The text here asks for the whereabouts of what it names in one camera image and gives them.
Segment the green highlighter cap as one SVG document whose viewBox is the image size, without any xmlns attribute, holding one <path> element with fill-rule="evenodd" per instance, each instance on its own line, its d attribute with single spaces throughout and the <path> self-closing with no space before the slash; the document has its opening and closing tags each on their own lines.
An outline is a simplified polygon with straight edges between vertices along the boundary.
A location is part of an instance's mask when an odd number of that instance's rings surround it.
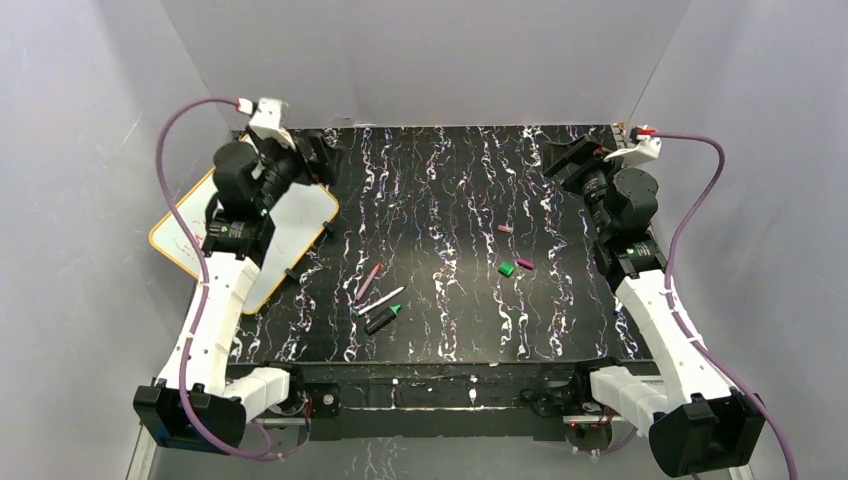
<svg viewBox="0 0 848 480">
<path fill-rule="evenodd" d="M 510 262 L 504 261 L 498 266 L 498 272 L 506 277 L 510 278 L 516 271 L 516 266 Z"/>
</svg>

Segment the black green highlighter pen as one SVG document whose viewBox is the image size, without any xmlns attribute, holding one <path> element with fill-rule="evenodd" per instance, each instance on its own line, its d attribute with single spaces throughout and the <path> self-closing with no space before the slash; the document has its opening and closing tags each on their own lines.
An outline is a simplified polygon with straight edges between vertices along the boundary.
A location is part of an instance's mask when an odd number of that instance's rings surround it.
<svg viewBox="0 0 848 480">
<path fill-rule="evenodd" d="M 395 320 L 401 309 L 402 306 L 400 304 L 392 305 L 385 308 L 380 313 L 368 320 L 364 327 L 365 333 L 368 336 L 374 335 L 376 332 L 380 331 L 385 326 L 390 324 L 393 320 Z"/>
</svg>

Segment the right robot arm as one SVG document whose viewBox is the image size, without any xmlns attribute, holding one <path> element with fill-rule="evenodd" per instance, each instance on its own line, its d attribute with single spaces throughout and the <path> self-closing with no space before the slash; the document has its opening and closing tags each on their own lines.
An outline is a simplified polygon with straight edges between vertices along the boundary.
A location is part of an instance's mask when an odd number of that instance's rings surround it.
<svg viewBox="0 0 848 480">
<path fill-rule="evenodd" d="M 658 157 L 660 147 L 640 128 L 629 147 L 616 151 L 585 136 L 541 149 L 545 175 L 562 175 L 563 188 L 583 200 L 597 235 L 597 268 L 641 331 L 660 383 L 604 357 L 579 362 L 564 385 L 526 389 L 520 398 L 536 414 L 567 422 L 579 451 L 608 449 L 611 422 L 630 423 L 648 439 L 660 469 L 678 478 L 747 465 L 765 419 L 757 397 L 743 393 L 703 356 L 669 262 L 651 233 L 658 184 L 643 166 Z"/>
</svg>

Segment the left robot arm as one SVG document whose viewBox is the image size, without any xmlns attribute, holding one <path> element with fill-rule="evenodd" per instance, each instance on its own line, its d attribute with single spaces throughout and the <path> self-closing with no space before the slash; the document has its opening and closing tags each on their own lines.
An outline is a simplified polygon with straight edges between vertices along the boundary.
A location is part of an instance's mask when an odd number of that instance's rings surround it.
<svg viewBox="0 0 848 480">
<path fill-rule="evenodd" d="M 298 262 L 331 233 L 342 154 L 315 130 L 293 149 L 240 135 L 151 230 L 154 248 L 197 282 L 169 359 L 133 398 L 156 445 L 236 455 L 250 423 L 302 400 L 296 367 L 265 361 L 233 378 L 230 350 L 241 318 L 295 280 Z"/>
</svg>

